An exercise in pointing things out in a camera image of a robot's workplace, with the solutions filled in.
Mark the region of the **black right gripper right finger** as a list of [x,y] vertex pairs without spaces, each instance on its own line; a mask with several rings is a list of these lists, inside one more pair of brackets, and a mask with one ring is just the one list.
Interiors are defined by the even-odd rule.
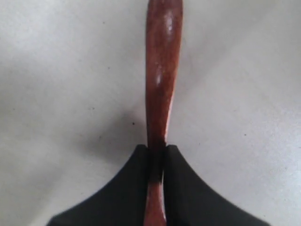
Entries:
[[168,226],[266,226],[207,185],[175,145],[164,157],[164,203]]

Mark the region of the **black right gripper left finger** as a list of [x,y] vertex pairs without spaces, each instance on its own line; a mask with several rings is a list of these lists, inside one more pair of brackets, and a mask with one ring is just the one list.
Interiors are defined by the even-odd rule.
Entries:
[[97,193],[54,216],[50,226],[142,226],[148,187],[148,149],[137,145],[117,175]]

